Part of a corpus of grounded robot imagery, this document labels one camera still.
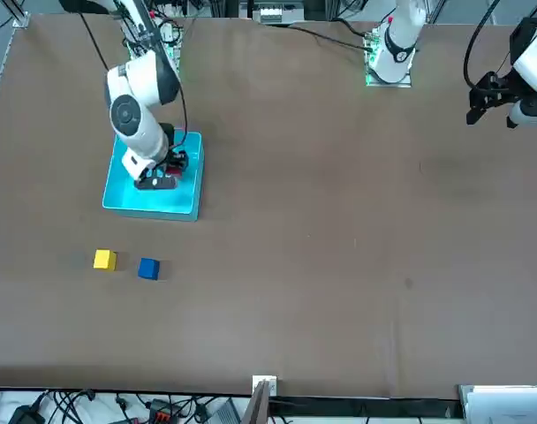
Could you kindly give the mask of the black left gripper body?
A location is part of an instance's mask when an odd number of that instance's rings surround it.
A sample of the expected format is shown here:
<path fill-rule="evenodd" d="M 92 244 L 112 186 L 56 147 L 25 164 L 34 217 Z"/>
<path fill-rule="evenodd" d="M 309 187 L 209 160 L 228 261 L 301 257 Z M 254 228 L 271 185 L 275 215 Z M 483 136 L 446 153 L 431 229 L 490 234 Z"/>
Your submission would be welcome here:
<path fill-rule="evenodd" d="M 483 94 L 493 94 L 495 99 L 492 108 L 495 108 L 517 100 L 517 95 L 511 90 L 508 82 L 506 77 L 498 77 L 495 72 L 487 72 L 472 89 L 479 90 Z"/>

